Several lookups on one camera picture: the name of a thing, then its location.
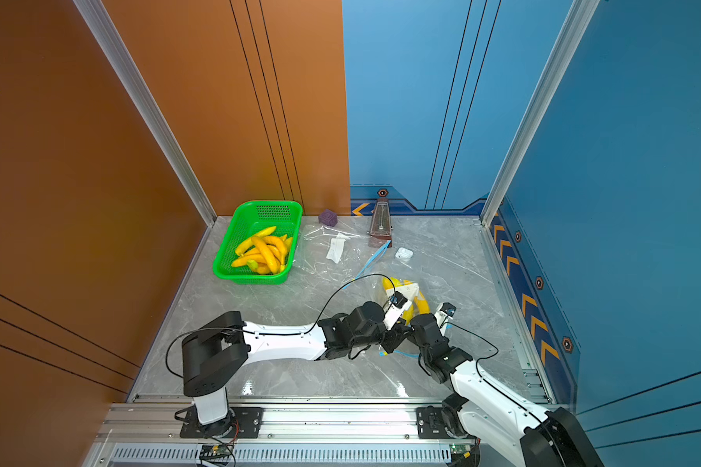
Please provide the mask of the yellow banana bunch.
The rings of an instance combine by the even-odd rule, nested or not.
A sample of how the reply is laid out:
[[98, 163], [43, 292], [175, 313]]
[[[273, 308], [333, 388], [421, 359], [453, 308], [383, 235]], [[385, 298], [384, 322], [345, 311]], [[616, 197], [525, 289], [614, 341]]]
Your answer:
[[231, 267], [259, 276], [275, 276], [286, 270], [292, 248], [293, 239], [287, 235], [252, 235], [236, 248]]
[[400, 292], [410, 303], [410, 307], [405, 309], [400, 317], [409, 324], [410, 321], [421, 314], [430, 314], [430, 305], [421, 291], [420, 285], [407, 279], [398, 279], [392, 277], [383, 279], [383, 288], [388, 297], [393, 295], [394, 291]]

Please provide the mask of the clear zip-top bag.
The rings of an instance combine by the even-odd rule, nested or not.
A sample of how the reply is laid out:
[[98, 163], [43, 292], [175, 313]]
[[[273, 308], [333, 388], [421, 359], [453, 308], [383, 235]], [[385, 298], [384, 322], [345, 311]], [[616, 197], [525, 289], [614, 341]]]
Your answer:
[[393, 276], [393, 253], [368, 235], [369, 222], [340, 217], [328, 227], [315, 217], [302, 219], [297, 249], [287, 284], [294, 288], [333, 290], [355, 277], [371, 274], [361, 284], [375, 286], [382, 276]]
[[[391, 243], [384, 242], [382, 246], [372, 255], [369, 261], [364, 266], [359, 276], [362, 276], [364, 272], [371, 272], [374, 266], [381, 261], [387, 251], [389, 251]], [[402, 248], [402, 253], [395, 253], [395, 258], [402, 260], [409, 260], [412, 258], [412, 250]], [[391, 278], [382, 277], [382, 289], [386, 297], [393, 297], [395, 291], [402, 294], [406, 299], [405, 304], [403, 304], [403, 311], [401, 311], [399, 318], [405, 321], [406, 325], [410, 324], [410, 321], [419, 315], [431, 314], [438, 326], [442, 335], [446, 336], [446, 332], [450, 327], [451, 321], [454, 318], [457, 308], [450, 303], [441, 303], [435, 309], [433, 309], [428, 300], [422, 292], [420, 284], [418, 282], [413, 282], [407, 279], [398, 279], [391, 276]], [[412, 342], [405, 341], [396, 350], [395, 354], [402, 355], [408, 358], [417, 358], [420, 352], [417, 350], [416, 346]]]

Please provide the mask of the single yellow banana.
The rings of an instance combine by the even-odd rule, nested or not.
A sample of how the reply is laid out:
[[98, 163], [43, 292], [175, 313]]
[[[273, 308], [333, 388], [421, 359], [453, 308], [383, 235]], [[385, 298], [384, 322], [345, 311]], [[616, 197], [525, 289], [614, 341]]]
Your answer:
[[273, 251], [268, 247], [268, 244], [263, 241], [260, 237], [251, 237], [254, 246], [259, 250], [261, 255], [266, 261], [266, 264], [272, 274], [277, 274], [280, 271], [280, 262], [278, 258], [274, 255]]
[[[262, 239], [263, 237], [268, 237], [269, 235], [272, 235], [276, 231], [276, 229], [277, 229], [276, 226], [268, 227], [268, 228], [263, 229], [262, 231], [260, 231], [258, 233], [255, 233], [254, 236], [260, 237]], [[254, 246], [253, 240], [251, 239], [251, 237], [248, 237], [236, 248], [235, 253], [238, 256], [243, 256], [253, 246]]]

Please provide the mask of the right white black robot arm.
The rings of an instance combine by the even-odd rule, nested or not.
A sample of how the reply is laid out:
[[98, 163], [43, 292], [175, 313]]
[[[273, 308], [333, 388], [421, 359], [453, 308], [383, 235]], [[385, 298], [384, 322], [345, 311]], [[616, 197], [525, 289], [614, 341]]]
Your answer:
[[601, 466], [578, 419], [536, 404], [497, 381], [480, 361], [451, 346], [431, 314], [414, 317], [405, 336], [418, 346], [424, 371], [453, 390], [442, 410], [515, 466]]

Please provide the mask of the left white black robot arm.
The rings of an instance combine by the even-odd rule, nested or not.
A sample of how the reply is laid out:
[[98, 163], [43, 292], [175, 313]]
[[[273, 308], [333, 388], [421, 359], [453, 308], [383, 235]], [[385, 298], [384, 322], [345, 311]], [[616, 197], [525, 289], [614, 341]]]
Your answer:
[[183, 438], [234, 434], [239, 416], [230, 408], [226, 385], [241, 367], [274, 360], [353, 360], [371, 346], [393, 352], [408, 332], [403, 313], [411, 303], [396, 293], [383, 305], [366, 302], [305, 326], [267, 326], [229, 311], [181, 340], [184, 394], [190, 408], [175, 418]]

